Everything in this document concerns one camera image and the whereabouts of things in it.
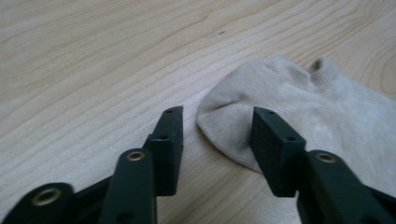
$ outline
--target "knit fabric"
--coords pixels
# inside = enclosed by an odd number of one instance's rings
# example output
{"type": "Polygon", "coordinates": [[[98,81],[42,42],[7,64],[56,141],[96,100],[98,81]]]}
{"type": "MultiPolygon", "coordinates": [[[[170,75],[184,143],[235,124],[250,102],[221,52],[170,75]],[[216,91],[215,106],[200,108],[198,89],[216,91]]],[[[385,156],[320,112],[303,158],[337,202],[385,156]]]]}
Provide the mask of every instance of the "knit fabric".
{"type": "Polygon", "coordinates": [[[275,111],[305,138],[306,150],[330,151],[365,184],[396,196],[396,102],[319,58],[306,71],[282,57],[242,64],[201,102],[196,120],[227,157],[260,171],[249,147],[253,106],[275,111]]]}

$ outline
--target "brass screw hole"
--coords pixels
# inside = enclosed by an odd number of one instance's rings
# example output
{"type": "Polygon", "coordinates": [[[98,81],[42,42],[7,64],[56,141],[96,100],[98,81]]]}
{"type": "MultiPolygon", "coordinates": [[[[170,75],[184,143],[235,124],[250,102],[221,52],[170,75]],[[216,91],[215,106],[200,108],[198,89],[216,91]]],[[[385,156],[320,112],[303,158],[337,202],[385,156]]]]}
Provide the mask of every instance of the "brass screw hole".
{"type": "Polygon", "coordinates": [[[62,192],[56,188],[44,189],[39,192],[32,200],[35,206],[43,206],[55,202],[62,195],[62,192]]]}
{"type": "Polygon", "coordinates": [[[143,152],[131,152],[126,156],[128,161],[140,161],[145,157],[145,153],[143,152]]]}
{"type": "Polygon", "coordinates": [[[331,156],[329,154],[325,154],[325,153],[318,153],[317,159],[320,161],[328,162],[328,163],[336,162],[336,159],[333,156],[331,156]]]}

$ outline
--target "black plastic part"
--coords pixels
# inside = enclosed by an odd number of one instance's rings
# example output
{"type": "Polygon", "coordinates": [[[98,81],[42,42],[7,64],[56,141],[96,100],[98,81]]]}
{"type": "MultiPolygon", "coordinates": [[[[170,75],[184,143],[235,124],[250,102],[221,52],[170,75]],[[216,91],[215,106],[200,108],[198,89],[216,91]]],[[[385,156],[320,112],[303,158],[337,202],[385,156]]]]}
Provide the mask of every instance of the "black plastic part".
{"type": "Polygon", "coordinates": [[[157,126],[146,140],[154,159],[157,196],[173,196],[177,192],[178,173],[183,153],[183,107],[163,112],[157,126]]]}
{"type": "Polygon", "coordinates": [[[250,147],[274,195],[294,197],[305,140],[274,111],[254,107],[250,147]]]}
{"type": "Polygon", "coordinates": [[[143,148],[138,149],[147,156],[142,159],[143,163],[134,163],[135,168],[120,159],[120,168],[115,173],[117,178],[110,176],[77,193],[64,183],[41,186],[26,194],[2,223],[93,224],[98,223],[102,213],[102,223],[155,223],[155,196],[171,196],[177,190],[183,150],[182,113],[182,106],[163,112],[153,134],[148,136],[143,148]],[[60,189],[61,197],[51,204],[34,207],[32,197],[48,188],[60,189]],[[117,218],[111,219],[119,211],[117,218]]]}
{"type": "MultiPolygon", "coordinates": [[[[308,184],[312,189],[323,219],[316,217],[312,222],[311,217],[302,219],[303,223],[394,223],[395,220],[340,157],[327,151],[310,151],[304,163],[304,175],[308,183],[300,185],[308,184]]],[[[311,209],[303,204],[298,207],[300,214],[311,209]]]]}
{"type": "Polygon", "coordinates": [[[97,223],[111,177],[97,182],[74,195],[73,223],[97,223]]]}
{"type": "Polygon", "coordinates": [[[372,192],[376,200],[388,211],[388,213],[393,216],[393,219],[396,220],[396,198],[376,189],[372,189],[370,187],[367,188],[372,192]]]}
{"type": "Polygon", "coordinates": [[[73,188],[52,183],[27,193],[3,220],[4,224],[70,223],[66,213],[73,199],[73,188]]]}
{"type": "Polygon", "coordinates": [[[120,155],[99,223],[157,223],[153,162],[148,149],[131,149],[120,155]]]}
{"type": "Polygon", "coordinates": [[[305,140],[274,111],[254,108],[250,146],[277,197],[299,191],[304,224],[396,223],[396,199],[364,186],[338,156],[304,150],[305,140]]]}

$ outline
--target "wooden table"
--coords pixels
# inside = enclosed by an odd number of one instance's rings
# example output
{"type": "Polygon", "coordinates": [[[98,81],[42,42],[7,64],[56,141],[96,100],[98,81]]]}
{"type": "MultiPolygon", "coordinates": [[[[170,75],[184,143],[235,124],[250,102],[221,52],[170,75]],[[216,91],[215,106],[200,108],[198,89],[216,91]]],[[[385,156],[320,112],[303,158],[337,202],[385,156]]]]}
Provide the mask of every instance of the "wooden table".
{"type": "Polygon", "coordinates": [[[395,24],[391,0],[2,1],[0,216],[45,183],[80,190],[111,175],[162,111],[184,105],[178,192],[158,199],[159,223],[298,223],[294,200],[205,139],[197,106],[271,55],[328,57],[395,99],[395,24]]]}

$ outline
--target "wood grain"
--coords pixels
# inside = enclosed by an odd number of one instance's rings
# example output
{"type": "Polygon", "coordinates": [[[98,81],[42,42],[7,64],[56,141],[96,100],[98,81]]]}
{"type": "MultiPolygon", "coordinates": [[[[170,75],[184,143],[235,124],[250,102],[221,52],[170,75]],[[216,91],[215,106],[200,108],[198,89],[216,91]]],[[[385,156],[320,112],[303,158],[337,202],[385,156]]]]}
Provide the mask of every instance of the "wood grain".
{"type": "Polygon", "coordinates": [[[299,222],[260,174],[195,125],[198,104],[239,64],[330,58],[396,99],[394,1],[48,1],[0,3],[0,217],[49,182],[83,189],[184,105],[177,196],[159,223],[299,222]]]}

